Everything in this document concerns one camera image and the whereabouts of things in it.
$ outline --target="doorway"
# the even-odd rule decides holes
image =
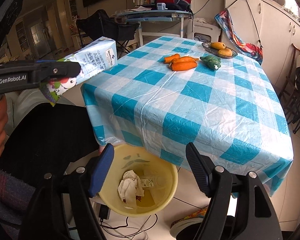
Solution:
[[[43,26],[42,21],[40,21],[30,27],[30,29],[37,56],[38,58],[42,58],[43,56],[51,52],[46,36],[46,28]]]

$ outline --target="yellow fruit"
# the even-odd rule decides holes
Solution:
[[[225,44],[224,44],[223,42],[212,42],[212,43],[210,44],[210,46],[211,46],[212,48],[218,49],[218,50],[220,50],[220,49],[225,49],[225,48],[226,48],[226,46],[225,46]]]
[[[220,55],[224,55],[224,56],[232,56],[232,51],[228,48],[221,49],[221,50],[218,51],[218,53]]]

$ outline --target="yellow bucket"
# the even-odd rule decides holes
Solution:
[[[153,184],[144,187],[145,196],[137,200],[136,208],[129,208],[118,193],[118,186],[126,171],[133,170],[143,181]],[[99,195],[113,211],[127,217],[155,214],[172,200],[178,185],[175,165],[147,152],[143,147],[119,145],[114,148],[114,160]]]

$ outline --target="blue and white tablecloth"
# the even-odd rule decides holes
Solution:
[[[200,42],[158,38],[119,59],[118,65],[82,86],[100,145],[128,143],[190,170],[186,144],[193,142],[215,165],[245,175],[256,171],[270,195],[292,160],[282,107],[255,60],[221,59],[212,71],[173,72],[163,58],[208,55]]]

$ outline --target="white cabinet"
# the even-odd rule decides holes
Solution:
[[[260,40],[263,46],[262,69],[271,84],[276,84],[285,62],[293,30],[293,21],[273,6],[263,4]]]
[[[300,26],[296,23],[293,23],[292,26],[292,30],[291,30],[291,40],[290,40],[290,46],[289,46],[289,50],[287,53],[287,57],[286,60],[284,62],[282,71],[280,73],[280,76],[278,78],[277,83],[275,84],[276,87],[278,88],[282,88],[284,85],[284,82],[286,80],[286,76],[289,73],[290,67],[291,67],[291,62],[292,62],[292,57],[293,57],[293,46],[291,46],[291,44],[294,44],[296,47],[298,47],[300,49]]]
[[[226,0],[226,7],[234,1],[236,0]],[[258,44],[259,39],[253,19],[256,22],[256,26],[260,34],[263,17],[263,1],[247,0],[247,2],[245,0],[238,0],[228,10],[232,18],[234,31],[237,35],[246,43]]]

